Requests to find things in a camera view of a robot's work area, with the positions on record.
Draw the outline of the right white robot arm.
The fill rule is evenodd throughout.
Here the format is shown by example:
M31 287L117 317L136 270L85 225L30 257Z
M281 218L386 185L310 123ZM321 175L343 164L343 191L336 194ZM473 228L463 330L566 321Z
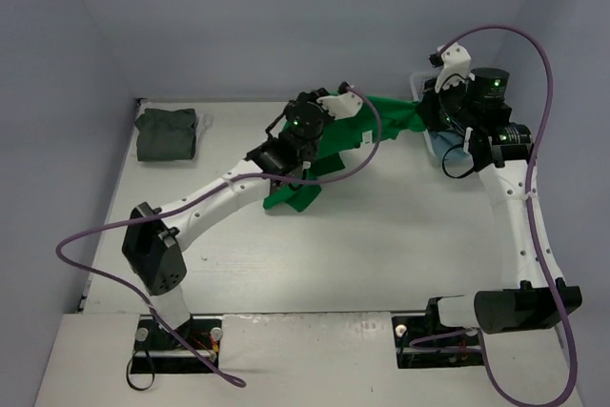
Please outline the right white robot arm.
M498 237L501 281L490 291L432 298L421 320L424 335L442 342L456 328L486 334L546 330L560 322L557 308L574 312L580 288L568 286L545 232L535 177L528 173L534 140L530 129L511 121L504 94L507 71L443 70L424 84L417 108L430 133L455 133L454 151L470 155L487 193Z

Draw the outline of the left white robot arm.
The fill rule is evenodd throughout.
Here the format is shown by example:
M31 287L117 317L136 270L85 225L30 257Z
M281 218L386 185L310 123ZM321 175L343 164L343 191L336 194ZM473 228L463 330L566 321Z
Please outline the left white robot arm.
M278 123L274 120L265 130L267 139L221 177L171 204L154 208L143 202L132 209L130 218L136 219L190 206L171 217L130 225L121 248L162 318L155 335L167 348L182 348L191 336L192 314L181 287L187 274L183 253L215 224L284 187L278 180L256 176L235 181L236 177L266 173L304 179L317 155L324 128L352 114L338 96L325 89L302 92L278 117L286 119L288 127L273 135L271 130Z

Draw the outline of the grey green t shirt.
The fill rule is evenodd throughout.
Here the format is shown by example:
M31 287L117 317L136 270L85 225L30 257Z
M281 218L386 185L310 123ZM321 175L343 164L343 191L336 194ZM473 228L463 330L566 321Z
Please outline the grey green t shirt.
M194 159L197 124L194 109L145 109L134 122L138 131L137 160L173 162Z

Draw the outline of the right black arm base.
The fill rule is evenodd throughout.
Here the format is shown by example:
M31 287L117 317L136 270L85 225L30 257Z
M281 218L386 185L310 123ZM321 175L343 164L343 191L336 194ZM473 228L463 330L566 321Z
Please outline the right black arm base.
M424 312L391 317L396 366L401 370L459 369L483 365L477 332L441 324L438 299Z

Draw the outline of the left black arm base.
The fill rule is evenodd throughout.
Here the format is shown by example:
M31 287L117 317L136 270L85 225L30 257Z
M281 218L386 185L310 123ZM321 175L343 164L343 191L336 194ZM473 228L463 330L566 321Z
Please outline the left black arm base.
M176 330L214 368L218 367L222 321L218 317L195 316ZM128 363L130 375L210 374L201 362L149 315L139 317Z

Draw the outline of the white t shirt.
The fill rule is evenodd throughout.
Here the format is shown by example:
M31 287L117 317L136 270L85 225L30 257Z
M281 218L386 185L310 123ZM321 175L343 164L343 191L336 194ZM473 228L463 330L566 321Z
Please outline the white t shirt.
M214 117L209 113L203 112L197 115L195 134L198 142L203 139L206 131L213 125L213 122Z

